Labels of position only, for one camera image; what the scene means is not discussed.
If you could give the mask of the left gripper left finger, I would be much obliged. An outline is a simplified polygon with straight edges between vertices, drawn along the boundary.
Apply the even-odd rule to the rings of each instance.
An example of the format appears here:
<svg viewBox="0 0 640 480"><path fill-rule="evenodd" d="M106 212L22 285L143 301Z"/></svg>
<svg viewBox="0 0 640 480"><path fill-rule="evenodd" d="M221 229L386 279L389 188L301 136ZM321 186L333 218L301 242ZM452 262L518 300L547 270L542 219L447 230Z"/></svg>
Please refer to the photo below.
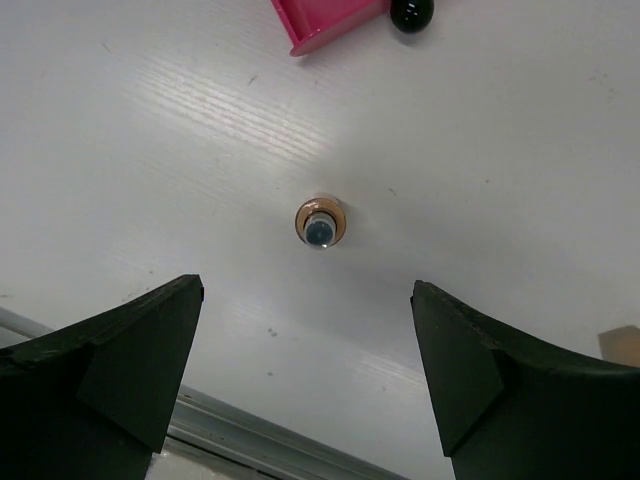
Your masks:
<svg viewBox="0 0 640 480"><path fill-rule="evenodd" d="M143 479L161 451L204 301L182 275L1 351L4 479Z"/></svg>

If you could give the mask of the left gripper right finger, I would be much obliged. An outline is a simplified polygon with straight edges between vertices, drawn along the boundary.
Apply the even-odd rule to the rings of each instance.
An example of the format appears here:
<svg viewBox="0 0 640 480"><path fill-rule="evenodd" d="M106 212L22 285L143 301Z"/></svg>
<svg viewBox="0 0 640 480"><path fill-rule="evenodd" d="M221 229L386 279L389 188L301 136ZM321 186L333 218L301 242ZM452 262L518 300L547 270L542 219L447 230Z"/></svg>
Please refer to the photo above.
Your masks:
<svg viewBox="0 0 640 480"><path fill-rule="evenodd" d="M411 307L459 479L635 479L639 372L555 346L423 281Z"/></svg>

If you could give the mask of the pink drawer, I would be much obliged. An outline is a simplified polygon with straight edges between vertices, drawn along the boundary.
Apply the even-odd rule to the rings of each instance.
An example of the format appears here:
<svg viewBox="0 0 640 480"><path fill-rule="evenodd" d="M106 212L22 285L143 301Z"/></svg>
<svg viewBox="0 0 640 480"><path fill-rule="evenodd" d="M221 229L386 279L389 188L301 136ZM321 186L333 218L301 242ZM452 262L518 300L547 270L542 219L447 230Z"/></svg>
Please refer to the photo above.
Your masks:
<svg viewBox="0 0 640 480"><path fill-rule="evenodd" d="M292 43L290 55L312 53L382 15L401 33L421 33L432 21L433 0L272 0Z"/></svg>

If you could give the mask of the foundation bottle with black cap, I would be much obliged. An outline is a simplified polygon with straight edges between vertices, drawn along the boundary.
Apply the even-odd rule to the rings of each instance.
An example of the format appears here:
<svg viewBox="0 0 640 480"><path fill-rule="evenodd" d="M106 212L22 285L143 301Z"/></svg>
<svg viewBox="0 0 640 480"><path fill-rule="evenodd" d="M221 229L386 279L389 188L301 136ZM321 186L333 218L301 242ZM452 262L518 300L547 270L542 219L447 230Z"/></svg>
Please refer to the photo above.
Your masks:
<svg viewBox="0 0 640 480"><path fill-rule="evenodd" d="M598 335L602 359L629 367L640 367L640 329L624 326Z"/></svg>

